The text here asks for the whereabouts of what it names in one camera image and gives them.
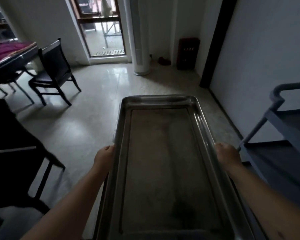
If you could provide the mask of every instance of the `red object on floor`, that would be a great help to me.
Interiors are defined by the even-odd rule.
[[[36,43],[19,43],[19,42],[13,42],[13,43],[0,43],[0,62],[2,60],[5,60],[12,55],[14,55],[17,52],[21,52]]]

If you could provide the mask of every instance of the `metal tray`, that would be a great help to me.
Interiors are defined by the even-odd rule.
[[[193,96],[121,102],[94,239],[254,239]]]

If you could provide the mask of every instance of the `chair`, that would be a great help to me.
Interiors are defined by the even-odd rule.
[[[40,48],[38,51],[41,63],[45,71],[35,75],[30,81],[29,86],[39,96],[41,102],[46,106],[46,102],[42,95],[60,95],[64,101],[71,106],[71,103],[66,98],[65,94],[61,90],[61,86],[66,81],[72,81],[76,88],[81,92],[75,77],[73,76],[70,65],[63,54],[61,48],[61,39],[59,38],[56,42],[50,44],[46,48]],[[58,93],[47,93],[40,92],[37,87],[41,88],[56,88]]]
[[[49,160],[48,167],[35,197],[30,197],[29,188],[44,158]],[[40,196],[52,165],[65,170],[65,166],[20,124],[6,101],[0,99],[0,208],[33,207],[46,214],[49,207]]]
[[[31,101],[32,104],[35,102],[32,100],[32,98],[27,94],[27,92],[17,83],[17,80],[20,78],[20,76],[26,71],[26,68],[21,70],[20,73],[13,72],[13,73],[5,73],[4,75],[0,75],[0,84],[8,84],[10,88],[13,90],[13,92],[16,92],[14,87],[12,87],[11,83],[16,84],[16,86],[27,96],[27,98]],[[5,96],[8,95],[6,91],[4,91],[2,88],[0,88],[0,91],[4,93]]]

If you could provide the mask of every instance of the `white wall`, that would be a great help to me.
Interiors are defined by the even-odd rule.
[[[173,0],[147,0],[149,52],[157,60],[169,57]]]
[[[171,52],[172,65],[177,62],[179,39],[199,37],[200,27],[203,19],[205,0],[175,0],[176,10],[173,10],[175,24],[171,31]]]
[[[22,41],[39,47],[61,38],[64,54],[71,65],[88,65],[88,53],[68,0],[0,0],[3,14]]]
[[[246,136],[271,105],[270,91],[300,82],[300,0],[238,0],[211,89]],[[300,109],[300,90],[282,93],[282,107]],[[280,140],[268,124],[254,141]]]
[[[216,28],[222,0],[205,0],[203,20],[200,28],[200,46],[195,65],[195,70],[201,77],[206,64],[211,40]]]

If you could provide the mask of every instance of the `wooden door frame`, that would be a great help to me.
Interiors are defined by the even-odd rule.
[[[218,21],[213,33],[200,87],[209,88],[237,0],[222,0]]]

